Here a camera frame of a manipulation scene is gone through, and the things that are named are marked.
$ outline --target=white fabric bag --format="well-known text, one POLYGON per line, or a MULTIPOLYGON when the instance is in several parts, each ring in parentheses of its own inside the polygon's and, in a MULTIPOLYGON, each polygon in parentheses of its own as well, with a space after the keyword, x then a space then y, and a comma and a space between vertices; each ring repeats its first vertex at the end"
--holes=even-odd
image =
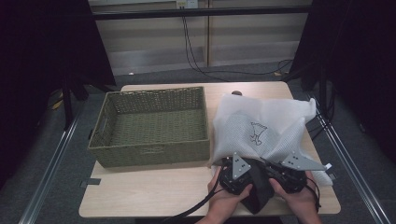
MULTIPOLYGON (((316 115, 314 99, 309 102, 259 100, 224 94, 213 119, 215 145, 212 163, 235 152, 242 158, 285 160, 293 151, 310 158, 301 147, 305 124, 316 115)), ((312 174, 321 186, 332 185, 324 171, 312 174)))

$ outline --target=person's left hand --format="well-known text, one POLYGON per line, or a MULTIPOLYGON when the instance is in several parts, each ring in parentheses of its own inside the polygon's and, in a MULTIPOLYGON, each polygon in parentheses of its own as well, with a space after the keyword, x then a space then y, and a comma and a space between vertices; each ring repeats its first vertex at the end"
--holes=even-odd
MULTIPOLYGON (((220 167, 216 170, 215 175, 213 176, 212 180, 207 184, 207 190, 210 191, 216 184, 216 180, 219 176, 220 167)), ((206 216, 202 218, 197 223, 204 224, 204 223, 223 223, 227 220, 235 211, 236 206, 239 202, 245 199, 250 190, 253 188, 253 185, 247 185, 245 189, 242 191, 240 195, 233 195, 229 193, 226 189, 222 189, 220 184, 217 185, 215 192, 221 190, 220 192, 216 193, 209 201, 209 211, 207 212, 206 216)))

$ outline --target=gray plastic part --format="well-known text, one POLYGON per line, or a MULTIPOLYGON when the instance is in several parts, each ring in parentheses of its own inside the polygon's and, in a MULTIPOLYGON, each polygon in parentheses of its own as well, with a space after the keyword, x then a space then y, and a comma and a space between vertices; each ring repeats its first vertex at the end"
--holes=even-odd
POLYGON ((86 181, 81 181, 81 183, 79 184, 79 186, 83 189, 87 188, 87 186, 89 185, 100 185, 100 181, 101 179, 98 178, 89 178, 86 181))
POLYGON ((329 174, 329 177, 331 180, 335 180, 337 178, 337 176, 335 174, 329 174))
POLYGON ((325 171, 326 166, 308 159, 298 151, 293 151, 282 161, 282 165, 297 171, 325 171))
POLYGON ((250 170, 250 165, 245 162, 236 152, 233 154, 233 179, 239 178, 239 176, 250 170))

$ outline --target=wicker basket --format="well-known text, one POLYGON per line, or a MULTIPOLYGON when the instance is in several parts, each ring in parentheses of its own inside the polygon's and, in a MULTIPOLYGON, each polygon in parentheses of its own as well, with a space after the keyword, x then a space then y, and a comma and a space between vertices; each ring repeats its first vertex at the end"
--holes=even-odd
POLYGON ((88 150, 103 167, 208 160, 204 88, 108 92, 88 150))

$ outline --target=wooden table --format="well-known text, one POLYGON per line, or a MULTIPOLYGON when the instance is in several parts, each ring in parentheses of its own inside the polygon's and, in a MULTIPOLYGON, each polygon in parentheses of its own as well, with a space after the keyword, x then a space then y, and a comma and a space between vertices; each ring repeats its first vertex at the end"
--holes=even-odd
MULTIPOLYGON (((122 91, 195 86, 205 87, 211 139, 214 139, 212 120, 223 93, 241 91, 244 96, 260 99, 292 99, 284 82, 130 85, 123 87, 122 91)), ((307 153, 320 161, 306 130, 302 145, 307 153)), ((206 196, 206 185, 212 178, 212 171, 207 167, 207 161, 110 169, 96 162, 91 178, 100 178, 101 183, 87 187, 79 208, 82 217, 171 217, 190 209, 206 196)), ((320 188, 320 204, 321 214, 336 214, 341 209, 332 187, 320 188)), ((207 209, 208 204, 191 216, 204 216, 207 209)), ((258 216, 290 214, 287 205, 274 197, 258 216)), ((239 204, 234 215, 251 216, 242 204, 239 204)))

